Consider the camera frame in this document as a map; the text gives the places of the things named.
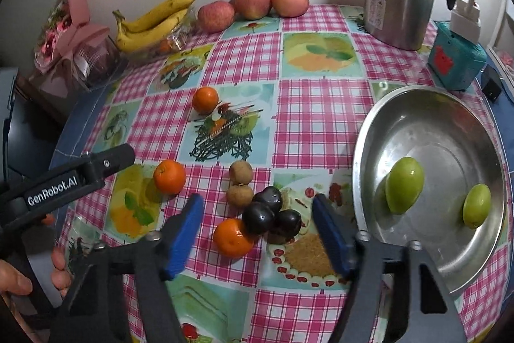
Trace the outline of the person's left hand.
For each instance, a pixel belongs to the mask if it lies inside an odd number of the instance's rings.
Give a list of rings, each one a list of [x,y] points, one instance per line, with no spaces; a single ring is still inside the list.
[[[38,284],[52,298],[57,293],[62,298],[67,294],[72,275],[67,269],[64,249],[54,240],[55,224],[55,216],[48,214],[21,235],[24,253],[34,273],[34,279],[30,279],[28,273],[22,273],[21,267],[17,268],[10,262],[1,260],[2,293],[27,296]]]

